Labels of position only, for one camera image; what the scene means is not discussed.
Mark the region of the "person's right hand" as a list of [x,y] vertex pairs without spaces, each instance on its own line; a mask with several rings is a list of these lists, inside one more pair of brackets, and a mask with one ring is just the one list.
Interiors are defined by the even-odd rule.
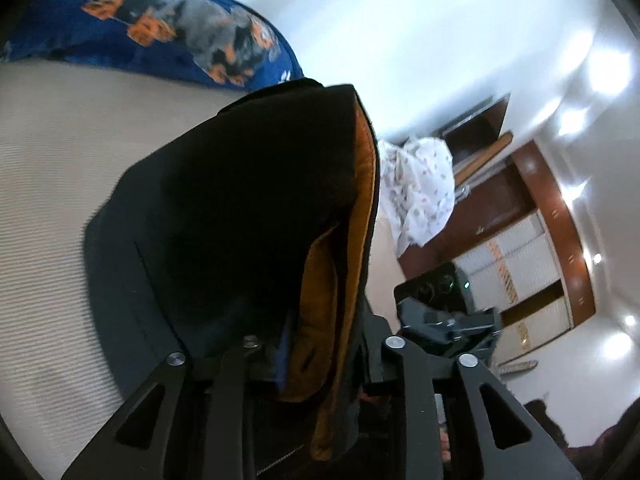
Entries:
[[439,443],[440,443],[440,457],[442,458],[442,461],[446,464],[446,463],[449,463],[451,460],[449,437],[446,431],[442,431],[442,430],[439,431],[438,435],[439,435]]

